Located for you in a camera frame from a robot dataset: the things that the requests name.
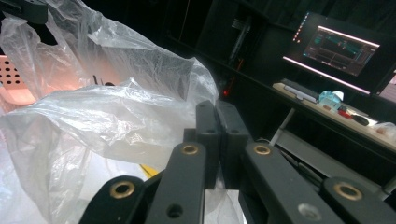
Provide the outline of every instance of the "brass screw insert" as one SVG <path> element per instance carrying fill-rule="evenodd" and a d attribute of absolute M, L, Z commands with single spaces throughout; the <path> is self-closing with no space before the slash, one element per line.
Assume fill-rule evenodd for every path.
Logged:
<path fill-rule="evenodd" d="M 271 149 L 264 146 L 255 146 L 254 151 L 260 155 L 268 155 L 271 153 Z"/>
<path fill-rule="evenodd" d="M 363 194 L 361 193 L 361 191 L 348 183 L 338 183 L 334 185 L 334 190 L 339 195 L 346 199 L 349 199 L 350 201 L 358 201 L 363 198 Z"/>
<path fill-rule="evenodd" d="M 130 181 L 120 181 L 110 188 L 110 195 L 115 199 L 122 199 L 130 196 L 134 192 L 134 183 Z"/>
<path fill-rule="evenodd" d="M 186 155 L 194 155 L 198 152 L 198 147 L 195 146 L 184 146 L 181 149 L 181 152 L 183 152 Z"/>

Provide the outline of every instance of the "cable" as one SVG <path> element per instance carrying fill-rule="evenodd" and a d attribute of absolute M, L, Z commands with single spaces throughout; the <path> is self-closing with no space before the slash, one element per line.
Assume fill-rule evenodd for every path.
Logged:
<path fill-rule="evenodd" d="M 190 0 L 187 2 L 186 14 L 184 15 L 183 25 L 181 25 L 181 31 L 180 31 L 180 36 L 178 37 L 178 41 L 180 41 L 181 36 L 183 35 L 184 25 L 186 24 L 187 14 L 189 13 L 189 7 L 190 7 Z"/>

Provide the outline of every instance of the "white object on desk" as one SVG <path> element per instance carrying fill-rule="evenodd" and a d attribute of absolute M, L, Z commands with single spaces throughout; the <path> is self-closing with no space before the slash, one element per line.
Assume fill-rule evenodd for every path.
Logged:
<path fill-rule="evenodd" d="M 312 97 L 306 93 L 303 93 L 302 91 L 298 91 L 298 90 L 294 89 L 293 87 L 285 85 L 285 90 L 294 93 L 296 95 L 296 98 L 299 100 L 305 99 L 305 100 L 310 101 L 314 104 L 318 102 L 318 100 L 315 99 L 314 97 Z"/>

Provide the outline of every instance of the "yellow object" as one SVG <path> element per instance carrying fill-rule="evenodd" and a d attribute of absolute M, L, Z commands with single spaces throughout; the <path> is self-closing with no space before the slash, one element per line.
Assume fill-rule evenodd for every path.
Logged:
<path fill-rule="evenodd" d="M 140 168 L 142 168 L 143 172 L 145 173 L 145 176 L 147 178 L 152 178 L 153 176 L 155 176 L 156 174 L 158 174 L 158 171 L 156 171 L 154 168 L 149 167 L 147 165 L 144 164 L 140 164 Z"/>

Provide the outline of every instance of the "plastic crate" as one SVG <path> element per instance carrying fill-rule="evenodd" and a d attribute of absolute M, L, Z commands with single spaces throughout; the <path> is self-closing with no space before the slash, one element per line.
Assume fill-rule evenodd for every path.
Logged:
<path fill-rule="evenodd" d="M 0 114 L 34 102 L 18 69 L 6 55 L 0 55 Z"/>

